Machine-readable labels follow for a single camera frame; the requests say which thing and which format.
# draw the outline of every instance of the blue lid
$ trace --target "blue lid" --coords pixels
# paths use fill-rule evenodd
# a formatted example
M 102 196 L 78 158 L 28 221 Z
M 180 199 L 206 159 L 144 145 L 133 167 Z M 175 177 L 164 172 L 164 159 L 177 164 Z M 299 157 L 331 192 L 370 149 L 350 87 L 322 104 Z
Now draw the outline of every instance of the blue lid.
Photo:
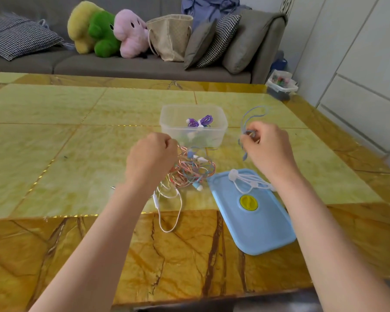
M 258 176 L 247 168 L 238 172 Z M 247 195 L 241 194 L 228 179 L 228 173 L 215 174 L 207 180 L 237 247 L 246 254 L 258 255 L 295 241 L 290 217 L 271 190 L 253 188 Z M 236 182 L 240 190 L 250 189 L 248 184 Z M 246 199 L 252 202 L 252 211 L 242 207 L 240 199 L 243 204 Z

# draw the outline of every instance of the stuffed toy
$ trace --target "stuffed toy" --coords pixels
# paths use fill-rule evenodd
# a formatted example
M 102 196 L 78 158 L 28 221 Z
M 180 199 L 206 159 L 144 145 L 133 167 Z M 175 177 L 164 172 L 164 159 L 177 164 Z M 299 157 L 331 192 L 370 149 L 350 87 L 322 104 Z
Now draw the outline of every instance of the stuffed toy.
M 91 16 L 100 11 L 103 9 L 89 1 L 82 1 L 72 10 L 68 19 L 68 35 L 79 54 L 94 51 L 96 41 L 88 35 L 88 27 Z
M 107 11 L 94 13 L 91 17 L 88 35 L 97 41 L 94 52 L 98 57 L 107 58 L 120 50 L 121 41 L 113 34 L 114 17 Z
M 121 41 L 123 58 L 136 57 L 149 49 L 146 23 L 131 10 L 121 10 L 115 16 L 114 36 Z

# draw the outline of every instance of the houndstooth pillow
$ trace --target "houndstooth pillow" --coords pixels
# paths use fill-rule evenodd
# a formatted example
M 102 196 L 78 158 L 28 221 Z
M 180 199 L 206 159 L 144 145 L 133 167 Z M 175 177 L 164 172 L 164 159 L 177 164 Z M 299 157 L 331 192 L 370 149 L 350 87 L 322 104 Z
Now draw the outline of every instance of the houndstooth pillow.
M 197 68 L 209 66 L 224 54 L 237 31 L 240 19 L 241 15 L 227 15 L 219 20 L 215 30 L 213 43 L 203 57 L 197 62 Z
M 0 56 L 7 61 L 62 42 L 57 33 L 25 17 L 12 13 L 0 15 Z

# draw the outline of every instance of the tote bag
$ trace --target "tote bag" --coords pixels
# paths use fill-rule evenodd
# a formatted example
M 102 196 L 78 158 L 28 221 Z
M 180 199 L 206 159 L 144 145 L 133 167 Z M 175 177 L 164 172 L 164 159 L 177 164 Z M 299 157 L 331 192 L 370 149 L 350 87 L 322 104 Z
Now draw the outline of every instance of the tote bag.
M 152 52 L 164 61 L 183 62 L 192 21 L 191 15 L 170 14 L 146 22 Z

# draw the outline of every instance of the yellow knob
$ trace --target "yellow knob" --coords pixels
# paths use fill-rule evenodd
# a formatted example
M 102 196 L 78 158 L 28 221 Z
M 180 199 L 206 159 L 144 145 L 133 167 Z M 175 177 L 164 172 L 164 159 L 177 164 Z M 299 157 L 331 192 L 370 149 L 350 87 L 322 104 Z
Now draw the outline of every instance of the yellow knob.
M 240 204 L 245 210 L 254 211 L 259 207 L 257 200 L 250 195 L 243 195 L 240 198 Z

